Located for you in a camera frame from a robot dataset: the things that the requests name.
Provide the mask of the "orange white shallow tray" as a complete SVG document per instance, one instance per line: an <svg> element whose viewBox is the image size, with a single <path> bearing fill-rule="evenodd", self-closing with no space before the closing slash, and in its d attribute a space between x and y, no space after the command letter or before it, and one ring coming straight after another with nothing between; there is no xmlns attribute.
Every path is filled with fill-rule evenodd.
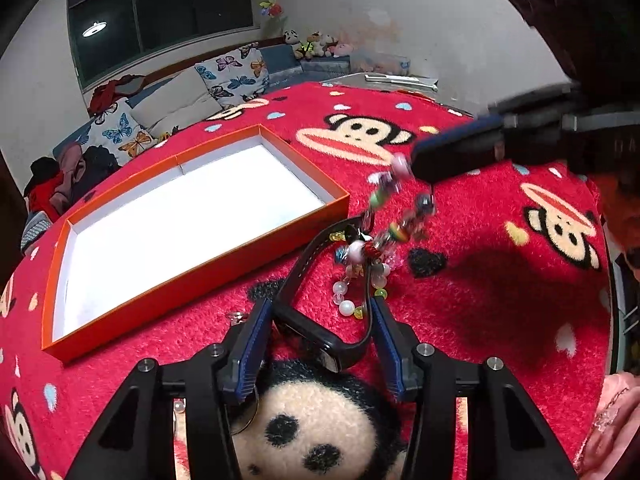
<svg viewBox="0 0 640 480"><path fill-rule="evenodd" d="M76 360L307 244L348 204L341 185L261 125L171 155L63 222L41 347Z"/></svg>

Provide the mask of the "red clothing on sill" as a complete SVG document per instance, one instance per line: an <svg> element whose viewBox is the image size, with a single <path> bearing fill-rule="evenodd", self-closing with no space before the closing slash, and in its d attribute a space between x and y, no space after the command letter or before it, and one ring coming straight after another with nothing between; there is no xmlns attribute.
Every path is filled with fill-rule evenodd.
<svg viewBox="0 0 640 480"><path fill-rule="evenodd" d="M145 76L142 75L125 75L96 87L88 106L89 116L96 117L119 99L134 96L144 86L144 80Z"/></svg>

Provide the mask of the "colourful pinwheel toy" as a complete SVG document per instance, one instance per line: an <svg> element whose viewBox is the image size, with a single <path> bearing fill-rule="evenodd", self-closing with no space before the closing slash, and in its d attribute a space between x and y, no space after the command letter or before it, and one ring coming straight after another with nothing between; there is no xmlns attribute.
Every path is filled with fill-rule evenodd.
<svg viewBox="0 0 640 480"><path fill-rule="evenodd" d="M282 6L278 3L278 0L262 0L259 3L259 10L262 16L266 18L280 18L283 13Z"/></svg>

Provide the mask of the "butterfly print pillow left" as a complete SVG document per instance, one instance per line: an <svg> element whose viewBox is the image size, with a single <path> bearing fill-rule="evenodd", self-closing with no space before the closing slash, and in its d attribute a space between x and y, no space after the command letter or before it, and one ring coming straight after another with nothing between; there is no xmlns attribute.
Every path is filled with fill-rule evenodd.
<svg viewBox="0 0 640 480"><path fill-rule="evenodd" d="M124 166L149 148L154 148L158 140L132 117L131 106L122 98L96 116L77 143L84 154L92 146L105 148L119 166Z"/></svg>

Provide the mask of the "pile of clothes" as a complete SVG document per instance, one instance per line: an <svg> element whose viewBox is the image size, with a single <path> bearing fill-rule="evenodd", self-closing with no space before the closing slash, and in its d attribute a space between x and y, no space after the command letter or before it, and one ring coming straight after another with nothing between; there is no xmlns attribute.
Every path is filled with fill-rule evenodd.
<svg viewBox="0 0 640 480"><path fill-rule="evenodd" d="M78 200L119 170L116 157L104 146L85 150L79 143L68 144L59 158L40 157L32 163L32 177L23 196L27 221L21 237L21 253L42 237L52 224Z"/></svg>

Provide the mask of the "butterfly print pillow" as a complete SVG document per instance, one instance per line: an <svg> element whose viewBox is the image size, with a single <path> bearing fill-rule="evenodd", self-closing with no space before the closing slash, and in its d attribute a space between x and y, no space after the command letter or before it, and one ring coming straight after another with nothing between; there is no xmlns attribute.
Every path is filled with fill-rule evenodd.
<svg viewBox="0 0 640 480"><path fill-rule="evenodd" d="M194 68L222 108L259 98L269 86L269 70L256 42L196 63Z"/></svg>
<svg viewBox="0 0 640 480"><path fill-rule="evenodd" d="M124 166L149 148L154 148L158 140L132 117L131 106L122 98L96 116L77 143L84 154L92 146L105 148L119 166Z"/></svg>

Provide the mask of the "blue sofa bed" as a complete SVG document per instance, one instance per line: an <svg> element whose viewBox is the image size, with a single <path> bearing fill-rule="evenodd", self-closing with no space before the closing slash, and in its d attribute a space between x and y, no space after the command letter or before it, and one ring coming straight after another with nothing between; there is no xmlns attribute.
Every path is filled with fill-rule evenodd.
<svg viewBox="0 0 640 480"><path fill-rule="evenodd" d="M324 58L313 58L310 61L297 61L294 58L291 47L285 44L262 47L259 50L262 52L262 58L266 62L269 70L269 82L266 85L265 94L283 89L287 86L291 87L296 84L302 84L303 82L319 82L341 77L348 75L350 70L350 59L348 55L341 56L340 58L328 58L325 56ZM134 107L159 88L168 84L172 78L175 78L175 76L168 76L160 81L154 82L154 84L147 84L142 87L137 94L126 99L126 101L131 107ZM58 159L68 144L82 140L87 141L92 122L93 119L89 119L85 125L80 126L66 136L58 145L55 145L52 150L52 156Z"/></svg>

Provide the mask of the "plain beige cushion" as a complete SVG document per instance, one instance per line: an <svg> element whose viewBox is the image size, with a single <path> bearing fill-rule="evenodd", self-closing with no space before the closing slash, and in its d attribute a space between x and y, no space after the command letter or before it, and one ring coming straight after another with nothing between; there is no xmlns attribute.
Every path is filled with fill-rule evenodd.
<svg viewBox="0 0 640 480"><path fill-rule="evenodd" d="M189 128L220 112L222 106L209 94L194 67L163 84L131 109L131 116L153 138Z"/></svg>

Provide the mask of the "black smart wristband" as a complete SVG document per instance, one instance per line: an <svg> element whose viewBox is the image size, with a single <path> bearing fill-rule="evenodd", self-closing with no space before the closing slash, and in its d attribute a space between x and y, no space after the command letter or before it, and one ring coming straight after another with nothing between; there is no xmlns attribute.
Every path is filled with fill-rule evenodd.
<svg viewBox="0 0 640 480"><path fill-rule="evenodd" d="M373 260L370 214L331 224L317 234L292 266L273 300L274 322L299 341L304 352L332 373L356 365L366 354L372 332L369 309ZM362 309L363 334L346 341L333 324Z"/></svg>

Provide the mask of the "pink fleece sleeve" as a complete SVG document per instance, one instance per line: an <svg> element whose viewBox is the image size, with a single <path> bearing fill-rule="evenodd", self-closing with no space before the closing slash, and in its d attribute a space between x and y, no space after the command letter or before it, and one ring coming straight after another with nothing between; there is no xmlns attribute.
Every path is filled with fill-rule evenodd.
<svg viewBox="0 0 640 480"><path fill-rule="evenodd" d="M604 479L639 429L639 377L605 377L596 416L576 460L579 479Z"/></svg>

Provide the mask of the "dark window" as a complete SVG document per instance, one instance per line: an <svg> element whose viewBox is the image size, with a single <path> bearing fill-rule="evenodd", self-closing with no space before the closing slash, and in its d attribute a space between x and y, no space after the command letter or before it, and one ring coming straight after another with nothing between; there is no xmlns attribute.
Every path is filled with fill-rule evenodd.
<svg viewBox="0 0 640 480"><path fill-rule="evenodd" d="M67 0L83 87L146 56L253 25L252 0Z"/></svg>

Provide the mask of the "plush toys group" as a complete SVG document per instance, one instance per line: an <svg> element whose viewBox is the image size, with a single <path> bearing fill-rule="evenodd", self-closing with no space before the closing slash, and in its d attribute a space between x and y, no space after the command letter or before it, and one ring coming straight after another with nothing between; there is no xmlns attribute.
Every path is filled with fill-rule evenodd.
<svg viewBox="0 0 640 480"><path fill-rule="evenodd" d="M284 42L293 51L297 61L310 61L313 58L344 58L352 54L354 47L351 44L323 32L314 32L306 39L298 36L294 29L288 29L283 33Z"/></svg>

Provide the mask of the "butterfly print pillow right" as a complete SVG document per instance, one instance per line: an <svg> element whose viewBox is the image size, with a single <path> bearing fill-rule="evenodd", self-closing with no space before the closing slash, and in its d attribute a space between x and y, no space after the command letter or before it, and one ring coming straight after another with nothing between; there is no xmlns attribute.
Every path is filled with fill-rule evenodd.
<svg viewBox="0 0 640 480"><path fill-rule="evenodd" d="M222 108L259 98L269 86L269 70L256 42L196 63L194 68Z"/></svg>

